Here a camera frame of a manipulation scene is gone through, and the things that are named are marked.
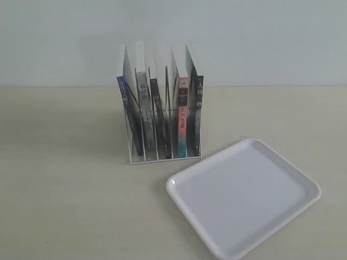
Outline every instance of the table surface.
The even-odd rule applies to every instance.
[[[345,259],[347,88],[206,88],[203,158],[245,137],[322,197],[243,259]],[[215,259],[166,193],[200,159],[129,165],[115,88],[0,88],[0,259]]]

